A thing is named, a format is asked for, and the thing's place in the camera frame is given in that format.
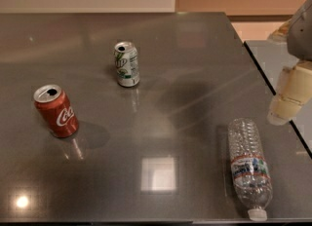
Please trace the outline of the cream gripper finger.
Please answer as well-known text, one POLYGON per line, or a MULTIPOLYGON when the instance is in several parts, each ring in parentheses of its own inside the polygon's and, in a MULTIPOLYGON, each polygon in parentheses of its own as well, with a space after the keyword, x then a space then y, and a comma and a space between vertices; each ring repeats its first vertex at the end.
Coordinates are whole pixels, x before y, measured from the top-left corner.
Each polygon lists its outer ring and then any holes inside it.
POLYGON ((269 123, 275 126, 284 125, 292 120, 311 98, 312 61, 300 60, 293 67, 284 67, 278 79, 276 94, 269 106, 269 123))

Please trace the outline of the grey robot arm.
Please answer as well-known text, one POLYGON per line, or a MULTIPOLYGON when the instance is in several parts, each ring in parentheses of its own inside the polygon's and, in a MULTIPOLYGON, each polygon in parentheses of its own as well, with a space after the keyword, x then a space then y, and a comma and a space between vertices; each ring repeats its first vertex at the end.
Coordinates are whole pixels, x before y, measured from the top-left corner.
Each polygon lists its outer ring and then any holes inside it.
POLYGON ((287 49, 298 62, 280 73, 267 115, 276 126, 292 120, 312 98, 312 0, 306 0, 292 16, 287 49))

